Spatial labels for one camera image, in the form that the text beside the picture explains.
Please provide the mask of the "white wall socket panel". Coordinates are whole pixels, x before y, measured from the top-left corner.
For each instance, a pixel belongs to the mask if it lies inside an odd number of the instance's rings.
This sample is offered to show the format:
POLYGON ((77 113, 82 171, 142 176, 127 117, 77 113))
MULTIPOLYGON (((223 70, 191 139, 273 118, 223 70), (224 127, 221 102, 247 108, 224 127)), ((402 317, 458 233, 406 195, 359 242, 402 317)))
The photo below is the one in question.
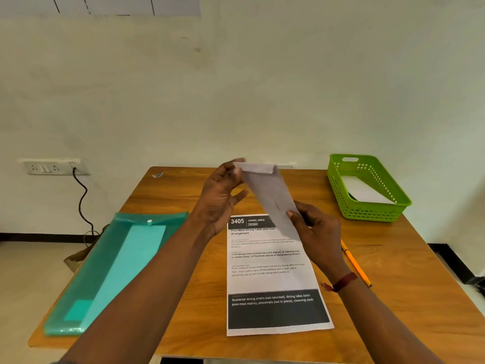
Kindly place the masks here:
POLYGON ((21 158, 17 160, 29 175, 33 176, 90 176, 91 173, 80 158, 21 158))

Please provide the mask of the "person's left hand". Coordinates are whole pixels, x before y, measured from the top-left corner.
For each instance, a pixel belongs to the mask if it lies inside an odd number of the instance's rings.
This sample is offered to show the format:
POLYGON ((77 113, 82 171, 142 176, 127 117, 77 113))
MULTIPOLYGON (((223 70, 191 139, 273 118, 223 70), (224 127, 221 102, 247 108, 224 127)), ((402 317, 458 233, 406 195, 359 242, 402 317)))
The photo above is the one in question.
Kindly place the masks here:
POLYGON ((245 161, 245 158, 236 158, 221 164, 203 185, 190 219, 202 227, 205 243, 223 230, 232 215, 234 207, 229 205, 229 194, 244 184, 241 169, 235 167, 233 162, 245 161))

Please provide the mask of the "green plastic basket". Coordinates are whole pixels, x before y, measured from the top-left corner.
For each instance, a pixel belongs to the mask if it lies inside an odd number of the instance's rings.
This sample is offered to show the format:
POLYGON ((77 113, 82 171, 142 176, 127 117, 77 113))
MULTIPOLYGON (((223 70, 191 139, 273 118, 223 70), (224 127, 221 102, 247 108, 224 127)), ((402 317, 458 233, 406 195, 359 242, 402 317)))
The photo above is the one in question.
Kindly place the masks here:
POLYGON ((331 154, 327 175, 344 218, 394 222, 412 201, 379 159, 372 155, 331 154), (342 176, 354 176, 384 195, 393 204, 359 202, 349 196, 342 176))

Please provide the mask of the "green translucent document folder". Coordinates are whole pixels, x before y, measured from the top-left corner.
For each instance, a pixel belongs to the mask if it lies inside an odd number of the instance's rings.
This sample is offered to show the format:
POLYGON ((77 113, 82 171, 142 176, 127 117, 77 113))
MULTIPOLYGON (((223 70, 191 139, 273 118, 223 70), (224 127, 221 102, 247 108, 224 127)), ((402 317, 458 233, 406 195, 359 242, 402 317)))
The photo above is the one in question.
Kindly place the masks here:
POLYGON ((188 218, 115 214, 43 324, 45 336, 79 336, 188 218))

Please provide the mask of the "printed instruction sheet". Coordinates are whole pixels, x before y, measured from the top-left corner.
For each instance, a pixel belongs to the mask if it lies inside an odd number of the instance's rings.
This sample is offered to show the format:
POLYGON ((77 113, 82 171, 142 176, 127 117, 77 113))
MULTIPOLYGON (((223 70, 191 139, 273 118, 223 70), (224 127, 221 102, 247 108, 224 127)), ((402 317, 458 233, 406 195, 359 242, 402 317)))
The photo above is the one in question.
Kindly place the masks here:
POLYGON ((227 336, 330 330, 310 259, 267 214, 227 224, 227 336))

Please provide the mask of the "white paper in basket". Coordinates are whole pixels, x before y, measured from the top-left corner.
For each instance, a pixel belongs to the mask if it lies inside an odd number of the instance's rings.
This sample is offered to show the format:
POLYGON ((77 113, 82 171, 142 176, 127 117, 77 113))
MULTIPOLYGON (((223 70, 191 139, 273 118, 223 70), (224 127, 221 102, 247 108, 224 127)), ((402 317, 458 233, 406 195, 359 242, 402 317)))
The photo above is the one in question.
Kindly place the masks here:
POLYGON ((394 202, 380 194, 365 182, 354 176, 342 176, 342 181, 349 196, 359 202, 393 204, 394 202))

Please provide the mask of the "yellow pencil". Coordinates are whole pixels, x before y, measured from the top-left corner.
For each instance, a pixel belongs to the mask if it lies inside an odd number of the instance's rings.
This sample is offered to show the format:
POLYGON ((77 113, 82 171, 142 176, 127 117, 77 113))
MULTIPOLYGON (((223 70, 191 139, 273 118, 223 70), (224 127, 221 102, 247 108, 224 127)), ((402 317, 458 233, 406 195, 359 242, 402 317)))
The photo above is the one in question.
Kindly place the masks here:
POLYGON ((346 244, 343 242, 342 239, 341 239, 341 247, 342 247, 343 253, 348 258, 349 262, 352 264, 352 266, 354 267, 358 275, 361 277, 361 279, 366 283, 367 287, 372 288, 373 285, 371 281, 369 280, 365 272, 362 270, 362 268, 360 267, 356 259, 353 257, 353 255, 351 254, 351 252, 349 251, 348 247, 346 246, 346 244))

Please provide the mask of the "white paper envelope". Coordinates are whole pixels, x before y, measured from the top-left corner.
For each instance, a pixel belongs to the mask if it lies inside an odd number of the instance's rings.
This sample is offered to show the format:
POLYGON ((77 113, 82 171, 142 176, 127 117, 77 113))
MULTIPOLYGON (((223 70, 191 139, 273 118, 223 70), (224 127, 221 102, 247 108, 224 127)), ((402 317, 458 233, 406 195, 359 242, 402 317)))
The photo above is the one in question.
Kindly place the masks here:
POLYGON ((258 199, 275 227, 284 237, 300 241, 287 211, 299 214, 277 165, 233 162, 241 169, 244 182, 258 199))

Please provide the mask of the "person's left forearm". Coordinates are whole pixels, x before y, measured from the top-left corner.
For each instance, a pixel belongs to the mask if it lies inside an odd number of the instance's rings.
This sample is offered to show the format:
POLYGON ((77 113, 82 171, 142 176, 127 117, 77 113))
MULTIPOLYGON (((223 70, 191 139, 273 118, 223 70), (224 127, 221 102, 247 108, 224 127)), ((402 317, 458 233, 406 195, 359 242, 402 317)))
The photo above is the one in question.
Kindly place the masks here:
POLYGON ((192 214, 56 364, 149 364, 213 236, 192 214))

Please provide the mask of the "person's right hand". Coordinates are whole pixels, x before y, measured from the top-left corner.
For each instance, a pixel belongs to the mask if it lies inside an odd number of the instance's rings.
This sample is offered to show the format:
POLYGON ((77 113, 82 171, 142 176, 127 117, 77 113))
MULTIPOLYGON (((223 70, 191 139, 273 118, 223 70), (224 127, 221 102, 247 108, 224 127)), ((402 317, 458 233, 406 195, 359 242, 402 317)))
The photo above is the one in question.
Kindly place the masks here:
POLYGON ((336 282, 349 271, 343 259, 340 221, 313 205, 294 203, 308 225, 296 228, 306 255, 331 283, 336 282))

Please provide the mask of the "person's right forearm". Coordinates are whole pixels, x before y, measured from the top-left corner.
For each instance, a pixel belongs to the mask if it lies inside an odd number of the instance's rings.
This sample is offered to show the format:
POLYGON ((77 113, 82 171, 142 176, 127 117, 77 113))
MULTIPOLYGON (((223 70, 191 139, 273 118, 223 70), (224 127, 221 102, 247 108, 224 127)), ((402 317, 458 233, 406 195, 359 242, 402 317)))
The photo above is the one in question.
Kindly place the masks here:
POLYGON ((444 364, 361 279, 337 294, 375 364, 444 364))

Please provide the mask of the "red thread wristband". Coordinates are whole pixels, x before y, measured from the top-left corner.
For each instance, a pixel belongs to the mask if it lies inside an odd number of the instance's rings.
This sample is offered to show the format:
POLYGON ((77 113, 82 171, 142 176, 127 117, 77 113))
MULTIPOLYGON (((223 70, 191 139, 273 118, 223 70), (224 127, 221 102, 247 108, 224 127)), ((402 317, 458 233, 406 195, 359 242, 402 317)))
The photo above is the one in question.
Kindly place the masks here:
POLYGON ((321 282, 320 285, 324 288, 325 291, 327 292, 334 292, 338 293, 341 289, 349 285, 352 281, 355 281, 358 279, 358 276, 354 272, 350 272, 346 275, 344 275, 341 279, 339 279, 335 284, 332 286, 321 282))

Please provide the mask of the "wooden table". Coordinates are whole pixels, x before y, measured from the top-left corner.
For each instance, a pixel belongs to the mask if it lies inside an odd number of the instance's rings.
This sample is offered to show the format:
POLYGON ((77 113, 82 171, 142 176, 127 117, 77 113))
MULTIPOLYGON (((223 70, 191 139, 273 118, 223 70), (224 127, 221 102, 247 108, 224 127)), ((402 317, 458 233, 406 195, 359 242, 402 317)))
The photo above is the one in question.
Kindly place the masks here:
MULTIPOLYGON (((191 210, 207 167, 151 167, 120 209, 132 214, 191 210), (160 178, 152 175, 163 172, 160 178)), ((485 364, 485 317, 409 221, 342 219, 343 241, 372 291, 446 363, 485 364)), ((371 363, 341 299, 323 292, 335 326, 292 334, 226 336, 227 232, 211 240, 156 354, 175 357, 371 363)))

